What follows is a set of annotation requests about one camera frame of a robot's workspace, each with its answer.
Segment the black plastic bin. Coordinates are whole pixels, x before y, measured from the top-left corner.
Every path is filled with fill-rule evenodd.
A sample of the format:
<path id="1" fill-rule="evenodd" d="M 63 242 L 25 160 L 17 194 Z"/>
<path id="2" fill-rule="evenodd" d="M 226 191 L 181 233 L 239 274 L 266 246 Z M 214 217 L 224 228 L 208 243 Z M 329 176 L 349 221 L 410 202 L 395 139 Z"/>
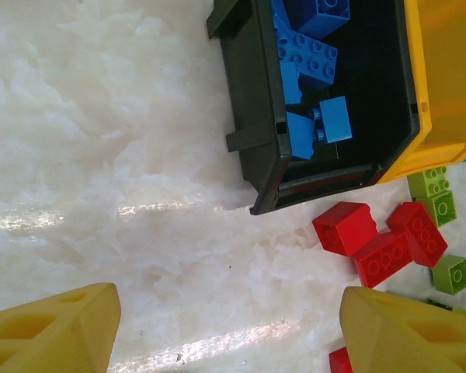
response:
<path id="1" fill-rule="evenodd" d="M 269 8 L 268 0 L 214 0 L 207 19 L 221 42 L 235 122 L 227 145 L 257 191 L 254 215 L 374 185 L 420 131 L 405 0 L 350 0 L 356 18 L 332 37 L 343 52 L 336 82 L 308 89 L 302 105 L 345 96 L 353 138 L 294 160 Z"/>

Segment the blue two-by-four lego brick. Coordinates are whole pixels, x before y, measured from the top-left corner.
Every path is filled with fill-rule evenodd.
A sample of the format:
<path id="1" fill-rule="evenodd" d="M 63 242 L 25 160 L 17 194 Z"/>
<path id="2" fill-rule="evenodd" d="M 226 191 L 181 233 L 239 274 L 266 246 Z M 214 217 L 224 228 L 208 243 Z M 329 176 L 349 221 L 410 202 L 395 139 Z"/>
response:
<path id="1" fill-rule="evenodd" d="M 275 29 L 280 62 L 292 62 L 302 82 L 315 89 L 331 86 L 336 74 L 338 50 L 319 40 L 282 29 Z"/>

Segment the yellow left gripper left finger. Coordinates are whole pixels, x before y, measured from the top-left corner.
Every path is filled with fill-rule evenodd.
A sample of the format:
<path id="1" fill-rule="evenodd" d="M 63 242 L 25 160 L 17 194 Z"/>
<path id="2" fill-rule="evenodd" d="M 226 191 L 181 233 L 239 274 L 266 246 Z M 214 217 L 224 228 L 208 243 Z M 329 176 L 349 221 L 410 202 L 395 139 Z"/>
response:
<path id="1" fill-rule="evenodd" d="M 106 373 L 120 318 L 113 283 L 1 310 L 0 373 Z"/>

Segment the red two-by-four lego brick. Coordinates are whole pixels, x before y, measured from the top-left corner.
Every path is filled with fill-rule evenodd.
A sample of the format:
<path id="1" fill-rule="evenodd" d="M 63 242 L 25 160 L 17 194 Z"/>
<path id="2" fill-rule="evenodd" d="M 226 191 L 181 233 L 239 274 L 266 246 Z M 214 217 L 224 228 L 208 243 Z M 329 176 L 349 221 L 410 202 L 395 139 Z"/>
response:
<path id="1" fill-rule="evenodd" d="M 405 232 L 385 232 L 352 255 L 360 283 L 375 288 L 412 262 Z"/>
<path id="2" fill-rule="evenodd" d="M 393 232 L 404 232 L 409 242 L 412 260 L 433 268 L 446 252 L 448 244 L 433 219 L 419 202 L 403 202 L 387 220 Z"/>
<path id="3" fill-rule="evenodd" d="M 353 373 L 348 351 L 345 347 L 329 354 L 330 373 Z"/>

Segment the yellow plastic bin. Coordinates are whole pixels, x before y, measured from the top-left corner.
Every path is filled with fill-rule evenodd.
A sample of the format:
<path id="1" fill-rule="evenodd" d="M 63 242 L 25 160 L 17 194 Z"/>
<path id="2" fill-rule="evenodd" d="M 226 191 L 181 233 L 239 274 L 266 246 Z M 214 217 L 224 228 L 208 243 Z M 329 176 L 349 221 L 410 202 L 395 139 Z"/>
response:
<path id="1" fill-rule="evenodd" d="M 404 0 L 419 133 L 380 181 L 466 159 L 466 0 Z"/>

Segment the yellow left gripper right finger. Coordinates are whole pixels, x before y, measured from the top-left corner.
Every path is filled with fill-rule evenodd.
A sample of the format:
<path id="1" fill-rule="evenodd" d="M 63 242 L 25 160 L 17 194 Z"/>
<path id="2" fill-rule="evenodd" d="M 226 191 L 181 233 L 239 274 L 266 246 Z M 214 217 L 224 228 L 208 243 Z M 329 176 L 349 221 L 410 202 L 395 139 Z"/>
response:
<path id="1" fill-rule="evenodd" d="M 339 321 L 353 373 L 466 373 L 466 315 L 347 287 Z"/>

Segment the red two-by-two lego brick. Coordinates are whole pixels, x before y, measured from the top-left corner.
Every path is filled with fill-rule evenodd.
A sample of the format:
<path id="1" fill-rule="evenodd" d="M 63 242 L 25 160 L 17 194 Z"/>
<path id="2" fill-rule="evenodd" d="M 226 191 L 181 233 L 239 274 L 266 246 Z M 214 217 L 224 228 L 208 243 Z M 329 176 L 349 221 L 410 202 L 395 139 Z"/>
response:
<path id="1" fill-rule="evenodd" d="M 324 250 L 346 257 L 377 236 L 377 223 L 365 203 L 339 202 L 312 224 Z"/>

